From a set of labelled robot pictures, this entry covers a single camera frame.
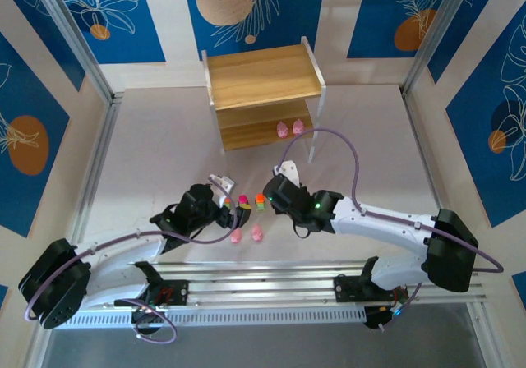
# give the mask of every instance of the pink toy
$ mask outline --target pink toy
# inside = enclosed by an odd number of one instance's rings
[[[252,227],[252,238],[256,242],[261,242],[263,239],[263,229],[259,224],[255,224],[254,227]]]
[[[305,125],[300,119],[298,119],[293,124],[293,133],[296,136],[297,134],[301,134],[303,130],[305,130]]]
[[[278,131],[278,137],[279,138],[287,138],[288,135],[288,127],[285,123],[279,122],[277,126]]]
[[[236,228],[233,230],[233,232],[230,234],[230,241],[232,243],[241,242],[241,228]]]

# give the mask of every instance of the wooden shelf board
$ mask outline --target wooden shelf board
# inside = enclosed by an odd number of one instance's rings
[[[306,129],[312,128],[311,115],[303,100],[263,108],[221,111],[217,114],[225,150],[250,148],[284,140],[276,132],[279,122],[288,127],[286,139],[294,137],[293,123],[298,118],[302,119]]]
[[[208,58],[216,110],[258,107],[321,95],[303,44]]]
[[[219,129],[245,126],[263,122],[275,122],[282,119],[311,119],[307,104],[303,99],[288,103],[274,103],[265,107],[233,108],[217,111]]]

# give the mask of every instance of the colorful block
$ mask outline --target colorful block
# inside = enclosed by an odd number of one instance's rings
[[[265,210],[265,196],[261,193],[256,195],[256,208],[257,210]]]
[[[250,204],[248,204],[248,198],[246,195],[240,195],[239,196],[239,206],[241,206],[243,209],[251,209]]]

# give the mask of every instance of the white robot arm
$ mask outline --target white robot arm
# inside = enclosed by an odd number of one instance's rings
[[[275,167],[274,175],[263,192],[276,213],[287,214],[294,227],[309,233],[362,235],[408,250],[407,255],[370,259],[370,273],[363,275],[380,289],[431,280],[453,292],[468,290],[478,242],[454,212],[441,209],[438,215],[403,214],[359,204],[333,191],[310,194],[300,184],[293,161]],[[474,249],[443,238],[441,231]]]

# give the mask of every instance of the white wall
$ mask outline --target white wall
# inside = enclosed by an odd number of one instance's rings
[[[441,199],[471,228],[481,249],[505,267],[503,274],[483,279],[517,367],[526,361],[526,312],[510,277],[526,269],[526,212],[491,228],[445,108],[525,1],[490,0],[438,84],[424,72],[411,98]],[[484,260],[478,264],[490,265]]]
[[[18,283],[50,242],[67,235],[106,104],[87,78],[76,91],[12,0],[0,0],[0,9],[0,31],[70,117],[29,236],[0,226],[0,284],[9,287],[0,313],[0,366],[12,368],[23,363],[37,325],[23,319]]]
[[[187,0],[147,0],[166,63],[106,64],[114,91],[136,87],[205,86]],[[398,84],[412,58],[348,60],[362,0],[323,0],[315,55],[327,85]],[[298,33],[298,43],[302,33]]]

